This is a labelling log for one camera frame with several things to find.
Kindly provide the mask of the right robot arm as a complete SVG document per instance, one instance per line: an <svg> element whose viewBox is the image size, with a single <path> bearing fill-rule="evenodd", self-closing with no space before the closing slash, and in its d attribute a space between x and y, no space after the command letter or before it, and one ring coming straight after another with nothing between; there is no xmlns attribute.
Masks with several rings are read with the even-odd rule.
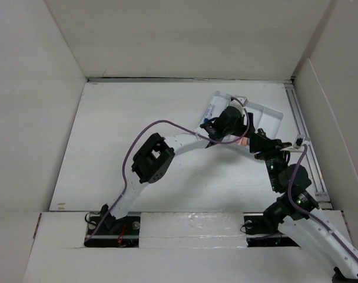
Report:
<svg viewBox="0 0 358 283"><path fill-rule="evenodd" d="M282 233L318 260L332 282L358 282L358 250L332 225L307 191L311 185L302 160L310 139L298 135L294 143L270 139L262 129L249 137L249 150L265 162L271 188L279 193L261 216L245 218L249 235Z"/></svg>

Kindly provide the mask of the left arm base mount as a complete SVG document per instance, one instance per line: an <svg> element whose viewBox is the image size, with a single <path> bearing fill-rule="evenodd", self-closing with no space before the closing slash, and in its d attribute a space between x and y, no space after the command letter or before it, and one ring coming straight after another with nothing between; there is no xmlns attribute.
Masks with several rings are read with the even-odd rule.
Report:
<svg viewBox="0 0 358 283"><path fill-rule="evenodd" d="M108 214L102 222L101 219L107 211L108 205L104 205L99 212L88 212L85 215L87 231L84 246L87 248L139 247L141 214L132 213L121 219Z"/></svg>

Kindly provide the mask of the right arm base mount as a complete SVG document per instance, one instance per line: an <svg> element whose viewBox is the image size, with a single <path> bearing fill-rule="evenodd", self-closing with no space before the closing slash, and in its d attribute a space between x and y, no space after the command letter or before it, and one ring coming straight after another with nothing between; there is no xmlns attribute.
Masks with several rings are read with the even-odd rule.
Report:
<svg viewBox="0 0 358 283"><path fill-rule="evenodd" d="M273 248L298 246L295 241L278 230L280 221L286 215L276 203L270 205L262 214L244 215L244 223L240 227L240 232L247 236L247 247Z"/></svg>

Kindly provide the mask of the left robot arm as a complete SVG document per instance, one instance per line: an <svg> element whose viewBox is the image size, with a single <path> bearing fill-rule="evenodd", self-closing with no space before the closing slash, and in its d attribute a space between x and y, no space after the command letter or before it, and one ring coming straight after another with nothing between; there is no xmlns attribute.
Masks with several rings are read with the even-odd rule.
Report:
<svg viewBox="0 0 358 283"><path fill-rule="evenodd" d="M101 226L114 234L121 229L121 219L127 216L130 207L142 190L165 175L173 159L179 155L198 149L206 149L217 144L237 144L242 138L254 133L253 113L245 108L239 110L226 107L218 117L200 125L206 136L183 128L184 134L163 137L153 133L132 157L132 165L126 171L127 161L122 164L124 187L116 200L109 205Z"/></svg>

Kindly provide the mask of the pink highlighter marker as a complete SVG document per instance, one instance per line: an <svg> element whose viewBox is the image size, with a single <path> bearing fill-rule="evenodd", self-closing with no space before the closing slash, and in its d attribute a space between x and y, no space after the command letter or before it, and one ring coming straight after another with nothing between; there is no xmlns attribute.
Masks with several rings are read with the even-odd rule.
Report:
<svg viewBox="0 0 358 283"><path fill-rule="evenodd" d="M266 137L266 132L262 128L259 128L257 132L259 135Z"/></svg>

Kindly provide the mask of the orange capped small tube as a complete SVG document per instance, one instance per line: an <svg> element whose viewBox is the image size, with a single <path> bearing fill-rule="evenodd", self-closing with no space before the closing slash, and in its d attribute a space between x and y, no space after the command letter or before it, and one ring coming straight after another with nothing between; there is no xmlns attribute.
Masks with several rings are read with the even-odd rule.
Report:
<svg viewBox="0 0 358 283"><path fill-rule="evenodd" d="M243 137L242 139L240 139L239 144L240 144L241 146L247 146L247 145L248 145L248 138Z"/></svg>

